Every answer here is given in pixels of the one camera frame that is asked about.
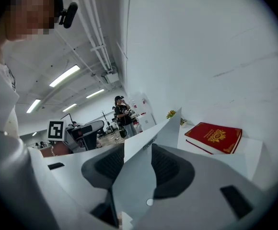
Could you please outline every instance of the ceiling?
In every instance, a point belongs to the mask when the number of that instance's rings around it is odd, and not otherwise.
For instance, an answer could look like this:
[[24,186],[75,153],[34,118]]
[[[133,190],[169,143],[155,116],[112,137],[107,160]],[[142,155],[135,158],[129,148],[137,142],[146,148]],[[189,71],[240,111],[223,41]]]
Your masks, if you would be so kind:
[[[72,0],[63,1],[65,8],[72,2]],[[84,4],[82,0],[79,1],[79,10],[85,18],[96,45],[99,46]],[[114,65],[115,60],[106,33],[100,1],[96,0],[96,4],[106,49],[110,62]],[[69,29],[57,24],[48,35],[36,35],[31,40],[6,45],[3,51],[4,59],[16,78],[16,91],[20,96],[15,107],[19,124],[62,117],[65,114],[62,110],[71,104],[76,103],[80,106],[93,101],[93,98],[86,99],[87,95],[99,89],[111,91],[116,86],[120,86],[119,82],[108,84],[101,77],[105,74],[105,69],[91,49],[92,45],[78,13]],[[80,67],[78,72],[55,88],[49,86],[53,80],[74,65]],[[40,106],[27,114],[27,109],[35,99],[41,99]]]

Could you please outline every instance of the woman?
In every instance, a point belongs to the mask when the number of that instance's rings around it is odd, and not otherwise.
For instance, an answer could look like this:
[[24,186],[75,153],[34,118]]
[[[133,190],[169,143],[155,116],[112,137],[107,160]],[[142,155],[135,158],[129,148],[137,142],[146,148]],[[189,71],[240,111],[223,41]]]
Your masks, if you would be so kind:
[[46,143],[44,143],[43,141],[40,141],[40,145],[41,145],[41,148],[47,147]]
[[133,121],[129,116],[130,106],[123,100],[122,96],[115,97],[116,103],[116,116],[120,123],[120,126],[123,126],[127,132],[127,138],[135,136],[137,134]]

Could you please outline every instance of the black mesh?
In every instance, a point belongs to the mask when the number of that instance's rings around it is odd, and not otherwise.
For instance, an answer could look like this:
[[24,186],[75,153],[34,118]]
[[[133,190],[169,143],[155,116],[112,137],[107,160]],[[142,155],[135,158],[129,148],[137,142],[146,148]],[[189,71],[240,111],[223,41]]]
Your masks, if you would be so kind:
[[98,173],[115,180],[124,164],[124,149],[119,149],[102,158],[94,167]]
[[123,165],[124,144],[122,143],[86,161],[81,167],[81,173],[92,186],[110,189]]
[[177,162],[158,150],[153,151],[151,164],[156,174],[157,186],[173,179],[179,172]]
[[154,199],[179,196],[191,185],[195,177],[195,169],[189,161],[156,144],[152,144],[151,164],[157,184]]

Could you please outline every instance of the book cover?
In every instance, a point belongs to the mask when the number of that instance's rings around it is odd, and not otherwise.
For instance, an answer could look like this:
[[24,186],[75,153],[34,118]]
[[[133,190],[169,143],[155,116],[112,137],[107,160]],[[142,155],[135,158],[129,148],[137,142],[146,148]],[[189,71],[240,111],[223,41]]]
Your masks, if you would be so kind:
[[187,133],[189,142],[211,154],[232,154],[235,152],[242,129],[199,123]]

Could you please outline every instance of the potted plant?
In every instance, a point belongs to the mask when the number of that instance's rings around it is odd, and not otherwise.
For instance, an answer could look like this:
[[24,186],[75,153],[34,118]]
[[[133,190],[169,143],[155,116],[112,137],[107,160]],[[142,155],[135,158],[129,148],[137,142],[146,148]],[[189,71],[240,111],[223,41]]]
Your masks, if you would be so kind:
[[[167,115],[167,119],[172,118],[174,116],[174,114],[176,114],[176,111],[174,111],[174,110],[169,111],[168,115]],[[186,126],[186,124],[187,124],[187,120],[181,118],[181,122],[180,122],[181,127],[184,128]]]

